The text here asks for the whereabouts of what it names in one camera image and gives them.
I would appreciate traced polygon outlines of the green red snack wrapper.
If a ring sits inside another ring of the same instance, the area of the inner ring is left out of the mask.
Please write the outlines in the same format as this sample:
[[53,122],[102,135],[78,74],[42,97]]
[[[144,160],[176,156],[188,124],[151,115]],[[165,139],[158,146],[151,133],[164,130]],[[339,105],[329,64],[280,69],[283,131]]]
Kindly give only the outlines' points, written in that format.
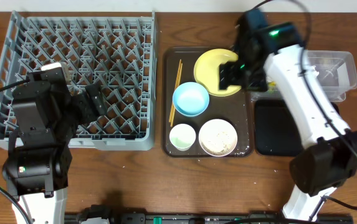
[[275,82],[268,82],[268,92],[269,93],[273,93],[275,91],[277,91],[277,87],[276,87],[276,83]]

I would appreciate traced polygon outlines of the white bowl with rice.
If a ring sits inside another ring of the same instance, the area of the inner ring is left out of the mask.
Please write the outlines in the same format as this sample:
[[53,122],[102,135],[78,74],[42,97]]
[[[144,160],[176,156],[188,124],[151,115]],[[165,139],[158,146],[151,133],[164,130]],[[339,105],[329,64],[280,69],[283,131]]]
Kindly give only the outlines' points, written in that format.
[[237,131],[223,119],[212,119],[204,123],[198,134],[201,148],[213,157],[224,157],[237,146]]

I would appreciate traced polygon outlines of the white cup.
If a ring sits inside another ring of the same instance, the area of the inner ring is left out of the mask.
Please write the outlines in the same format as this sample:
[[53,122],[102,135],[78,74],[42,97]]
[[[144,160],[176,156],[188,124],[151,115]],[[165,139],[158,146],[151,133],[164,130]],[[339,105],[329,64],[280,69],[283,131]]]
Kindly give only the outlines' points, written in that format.
[[196,132],[188,124],[177,124],[171,129],[169,140],[177,150],[187,151],[196,140]]

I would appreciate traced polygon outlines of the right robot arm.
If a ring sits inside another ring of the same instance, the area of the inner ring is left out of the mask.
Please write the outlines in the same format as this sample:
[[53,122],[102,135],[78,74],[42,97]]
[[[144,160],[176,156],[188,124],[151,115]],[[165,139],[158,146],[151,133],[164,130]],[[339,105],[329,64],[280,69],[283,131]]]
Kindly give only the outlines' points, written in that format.
[[265,92],[275,83],[297,126],[303,151],[290,162],[295,183],[285,223],[311,223],[332,193],[357,171],[357,131],[336,112],[309,63],[307,37],[286,22],[271,26],[253,8],[236,24],[238,58],[219,67],[219,88]]

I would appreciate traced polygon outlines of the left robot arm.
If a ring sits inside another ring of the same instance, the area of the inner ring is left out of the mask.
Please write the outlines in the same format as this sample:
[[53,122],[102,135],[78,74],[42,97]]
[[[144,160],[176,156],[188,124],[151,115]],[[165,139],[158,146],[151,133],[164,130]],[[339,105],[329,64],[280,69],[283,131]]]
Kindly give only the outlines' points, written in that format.
[[107,112],[99,85],[73,95],[71,80],[66,63],[50,63],[28,73],[12,93],[17,128],[9,135],[2,175],[18,223],[64,222],[69,142],[79,125]]

